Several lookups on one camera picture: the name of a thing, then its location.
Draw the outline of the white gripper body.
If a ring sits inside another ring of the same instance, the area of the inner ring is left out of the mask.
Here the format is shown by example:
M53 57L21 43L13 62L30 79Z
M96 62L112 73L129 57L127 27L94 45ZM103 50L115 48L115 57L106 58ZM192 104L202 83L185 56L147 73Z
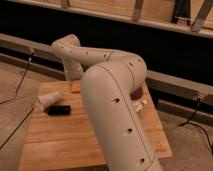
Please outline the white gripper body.
M71 61L66 65L65 76L69 81L79 80L83 75L83 68L80 63Z

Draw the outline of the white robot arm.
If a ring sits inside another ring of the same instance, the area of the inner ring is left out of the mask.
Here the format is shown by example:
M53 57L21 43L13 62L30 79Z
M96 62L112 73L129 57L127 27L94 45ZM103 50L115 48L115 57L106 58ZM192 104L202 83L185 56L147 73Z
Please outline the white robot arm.
M130 97L145 81L144 60L122 50L83 47L73 34L51 47L62 60L88 67L81 97L109 171L163 171Z

